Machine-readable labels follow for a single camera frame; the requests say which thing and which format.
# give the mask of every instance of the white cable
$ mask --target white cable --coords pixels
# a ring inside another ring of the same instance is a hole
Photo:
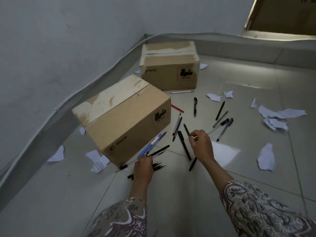
[[[19,160],[22,158],[22,156],[25,154],[25,152],[27,151],[27,149],[29,148],[29,146],[32,144],[32,142],[34,141],[34,139],[39,135],[39,133],[42,131],[42,129],[46,126],[46,124],[50,121],[50,119],[53,117],[53,115],[59,111],[59,109],[69,100],[71,99],[74,95],[76,95],[77,93],[81,92],[82,90],[84,90],[85,88],[87,88],[88,86],[90,86],[91,84],[95,83],[97,80],[99,80],[103,75],[105,75],[106,73],[108,73],[109,71],[111,71],[125,56],[127,56],[128,54],[130,54],[136,47],[138,47],[140,44],[144,43],[145,41],[152,39],[156,36],[161,36],[161,35],[203,35],[203,34],[215,34],[213,32],[198,32],[198,33],[162,33],[162,34],[157,34],[157,35],[153,35],[151,37],[148,37],[144,40],[142,40],[141,42],[139,42],[137,45],[135,45],[132,49],[130,49],[128,52],[126,52],[120,59],[118,59],[116,61],[116,63],[113,64],[113,66],[111,66],[107,71],[105,71],[103,74],[101,74],[100,76],[98,76],[96,79],[94,79],[93,81],[89,82],[88,84],[86,84],[84,87],[80,88],[78,91],[76,91],[75,93],[73,93],[71,96],[69,96],[67,99],[65,99],[58,107],[54,108],[53,112],[49,115],[49,117],[46,119],[46,121],[41,125],[41,127],[37,130],[37,132],[32,136],[32,138],[29,140],[29,142],[26,144],[26,146],[23,148],[23,150],[21,151],[21,153],[13,160],[10,168],[8,169],[8,171],[6,172],[5,176],[2,178],[1,182],[0,182],[0,188],[2,188],[3,184],[5,183],[6,179],[8,178],[8,176],[10,175],[10,173],[12,172],[12,170],[14,169],[14,167],[16,166],[16,164],[19,162]],[[248,38],[248,39],[256,39],[258,40],[258,38],[254,38],[254,37],[245,37],[245,36],[241,36],[241,35],[236,35],[238,37],[243,37],[243,38]],[[309,40],[309,39],[293,39],[293,40],[281,40],[281,41],[302,41],[302,40]]]

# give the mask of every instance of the floor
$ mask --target floor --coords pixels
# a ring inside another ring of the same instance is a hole
[[[172,104],[184,110],[183,123],[190,131],[209,131],[220,103],[205,94],[233,90],[234,99],[225,99],[223,111],[229,111],[227,117],[233,117],[234,123],[220,140],[223,145],[218,147],[216,159],[235,179],[254,184],[290,209],[316,220],[316,71],[203,55],[200,59],[209,66],[200,71],[195,92],[171,95]],[[124,77],[137,69],[135,63]],[[194,97],[198,99],[196,118]],[[258,109],[250,108],[253,98],[274,111],[303,109],[307,115],[287,119],[289,131],[272,131]],[[166,225],[176,236],[236,236],[203,166],[197,162],[189,172],[191,163],[180,140],[171,140],[178,113],[172,108],[167,134],[155,147],[170,144],[155,158],[167,165],[155,172],[149,186],[148,236]],[[185,134],[183,125],[180,130]],[[213,132],[211,139],[216,140],[220,132]],[[256,159],[266,143],[273,145],[274,171],[258,168]],[[91,172],[93,163],[85,153],[96,146],[89,135],[80,135],[79,127],[64,147],[65,159],[43,165],[2,211],[0,229],[4,235],[80,236],[101,210],[128,197],[132,181],[126,176],[133,166],[115,173],[116,168],[109,164],[99,174]],[[221,152],[229,147],[238,149],[238,154]]]

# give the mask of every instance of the wall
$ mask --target wall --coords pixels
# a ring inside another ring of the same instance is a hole
[[[0,170],[145,33],[133,0],[0,0]]]
[[[254,0],[139,0],[147,34],[242,34]]]

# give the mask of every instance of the sleeve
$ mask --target sleeve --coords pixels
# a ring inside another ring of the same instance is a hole
[[[249,183],[229,181],[221,201],[239,236],[316,236],[316,223]]]
[[[147,235],[147,205],[129,198],[103,210],[92,222],[87,237]]]

